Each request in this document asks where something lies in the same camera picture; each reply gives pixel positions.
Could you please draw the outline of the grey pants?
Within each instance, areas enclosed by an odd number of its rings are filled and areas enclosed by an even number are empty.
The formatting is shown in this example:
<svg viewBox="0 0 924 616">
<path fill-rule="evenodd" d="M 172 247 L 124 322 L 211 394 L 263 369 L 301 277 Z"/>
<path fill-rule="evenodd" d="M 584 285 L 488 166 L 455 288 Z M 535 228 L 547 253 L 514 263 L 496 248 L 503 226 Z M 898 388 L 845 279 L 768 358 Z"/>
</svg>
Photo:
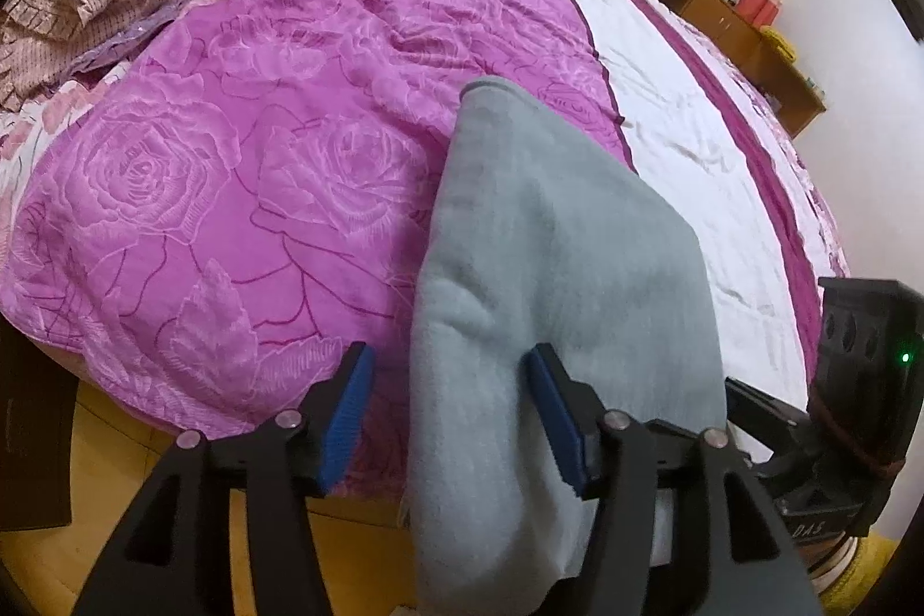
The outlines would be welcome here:
<svg viewBox="0 0 924 616">
<path fill-rule="evenodd" d="M 418 275 L 407 494 L 424 614 L 526 614 L 579 568 L 594 510 L 561 479 L 523 373 L 546 342 L 609 408 L 725 419 L 694 230 L 508 80 L 460 95 Z"/>
</svg>

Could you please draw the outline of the dark brown bedside furniture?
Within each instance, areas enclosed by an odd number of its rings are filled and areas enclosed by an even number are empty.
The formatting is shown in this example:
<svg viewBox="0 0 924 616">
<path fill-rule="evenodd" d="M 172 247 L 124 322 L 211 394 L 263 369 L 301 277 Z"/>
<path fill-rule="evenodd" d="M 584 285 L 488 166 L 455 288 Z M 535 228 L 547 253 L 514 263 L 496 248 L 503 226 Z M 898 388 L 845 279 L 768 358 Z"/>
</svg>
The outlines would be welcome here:
<svg viewBox="0 0 924 616">
<path fill-rule="evenodd" d="M 66 527 L 79 380 L 2 320 L 2 530 Z"/>
</svg>

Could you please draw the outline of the purple white floral bedspread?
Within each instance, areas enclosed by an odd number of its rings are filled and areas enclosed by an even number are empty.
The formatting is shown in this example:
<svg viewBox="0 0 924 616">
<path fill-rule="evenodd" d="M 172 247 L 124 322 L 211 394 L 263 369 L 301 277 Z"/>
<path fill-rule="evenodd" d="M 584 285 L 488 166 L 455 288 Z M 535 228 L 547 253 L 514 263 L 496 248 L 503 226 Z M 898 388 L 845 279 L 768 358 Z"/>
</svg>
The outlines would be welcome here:
<svg viewBox="0 0 924 616">
<path fill-rule="evenodd" d="M 251 430 L 352 341 L 346 490 L 395 495 L 415 278 L 459 95 L 500 75 L 694 228 L 725 372 L 792 404 L 847 269 L 770 104 L 660 0 L 213 0 L 5 120 L 2 311 L 149 422 Z"/>
</svg>

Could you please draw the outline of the yellow object on cabinet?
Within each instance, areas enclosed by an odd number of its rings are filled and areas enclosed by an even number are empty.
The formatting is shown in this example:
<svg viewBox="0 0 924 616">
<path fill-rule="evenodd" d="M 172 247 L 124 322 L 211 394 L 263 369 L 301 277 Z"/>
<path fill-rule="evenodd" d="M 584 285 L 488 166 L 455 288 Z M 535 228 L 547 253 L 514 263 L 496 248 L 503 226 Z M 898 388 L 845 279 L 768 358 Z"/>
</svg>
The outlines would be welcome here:
<svg viewBox="0 0 924 616">
<path fill-rule="evenodd" d="M 763 25 L 759 29 L 759 34 L 763 36 L 763 39 L 789 64 L 794 64 L 797 61 L 797 51 L 794 48 L 794 45 L 789 42 L 788 39 L 783 36 L 783 34 L 771 27 L 770 25 Z"/>
</svg>

